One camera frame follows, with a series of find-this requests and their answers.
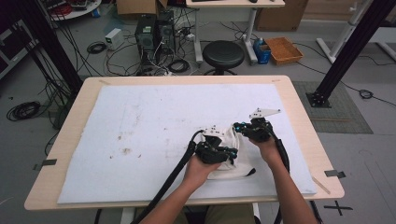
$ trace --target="white foam sheet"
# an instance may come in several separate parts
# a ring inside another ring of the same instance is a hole
[[[58,203],[150,201],[196,131],[249,122],[248,115],[257,107],[282,111],[267,119],[289,153],[290,174],[300,192],[315,194],[275,85],[104,86],[70,161]],[[256,174],[207,180],[192,199],[276,195],[271,170],[259,150],[247,139],[242,144]],[[167,194],[183,175],[184,169]]]

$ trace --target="stool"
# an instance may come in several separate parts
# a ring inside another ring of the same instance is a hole
[[[241,64],[245,59],[245,52],[239,45],[231,41],[218,40],[209,43],[205,46],[202,52],[204,60],[215,67],[204,73],[204,76],[214,72],[213,75],[222,76],[224,72],[236,75],[236,73],[229,69],[235,68]]]

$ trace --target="gray floor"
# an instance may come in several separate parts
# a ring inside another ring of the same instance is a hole
[[[113,28],[121,28],[128,35],[134,33],[135,21],[121,21],[117,15],[108,13],[101,18],[90,16],[71,20],[67,23],[74,38],[86,56],[85,48],[94,41],[104,41],[104,36]],[[242,29],[246,24],[237,23]],[[234,40],[233,31],[217,22],[203,23],[202,39]],[[305,44],[319,50],[315,40],[324,38],[329,44],[340,34],[344,27],[341,22],[303,21],[297,32],[264,33],[255,32],[265,38],[286,36],[295,43]],[[62,34],[59,35],[71,61],[75,62],[73,48]],[[331,67],[329,61],[319,56],[312,49],[298,46],[304,53],[300,63],[326,73]],[[183,75],[200,75],[209,66],[205,63],[200,68],[193,62],[192,45],[185,46],[186,58],[191,60],[192,70]],[[376,44],[368,44],[361,55],[367,55],[378,63],[395,63]],[[135,46],[128,47],[112,58],[112,63],[128,67],[138,62]],[[104,74],[103,63],[105,53],[91,55],[89,63]],[[355,88],[372,91],[376,97],[396,103],[396,66],[375,65],[368,58],[360,57],[353,63],[343,78],[343,81]],[[275,66],[250,66],[248,61],[235,68],[240,76],[253,75],[286,75],[295,81],[321,81],[323,75],[309,70],[297,63]],[[83,77],[89,73],[86,68],[79,72]],[[42,162],[46,156],[44,146],[56,133],[51,128],[48,118],[38,118],[11,122],[6,119],[6,113],[14,106],[23,102],[38,100],[46,101],[45,94],[38,94],[45,86],[45,80],[35,63],[24,58],[7,76],[0,80],[0,223],[93,223],[95,209],[30,212],[23,207],[24,201],[33,186],[38,171],[33,167]],[[341,179],[346,195],[337,200],[341,206],[352,207],[352,211],[343,210],[340,216],[337,210],[325,209],[324,205],[335,205],[332,200],[317,201],[318,210],[324,223],[396,223],[396,114],[395,106],[388,105],[376,99],[362,100],[350,89],[348,93],[356,106],[370,125],[374,134],[342,134],[318,133],[318,136],[331,159],[332,165],[346,173]],[[261,203],[262,223],[272,223],[276,215],[275,203]],[[120,223],[121,209],[105,209],[101,223]]]

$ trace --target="hand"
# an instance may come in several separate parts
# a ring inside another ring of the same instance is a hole
[[[210,172],[218,169],[220,165],[221,163],[205,164],[196,155],[193,155],[187,164],[182,184],[191,190],[196,190],[205,183]]]
[[[268,165],[270,165],[270,167],[272,167],[272,165],[275,163],[282,163],[282,159],[280,158],[279,152],[277,151],[273,137],[269,138],[268,141],[260,143],[250,138],[248,140],[260,149],[262,159],[265,160]]]

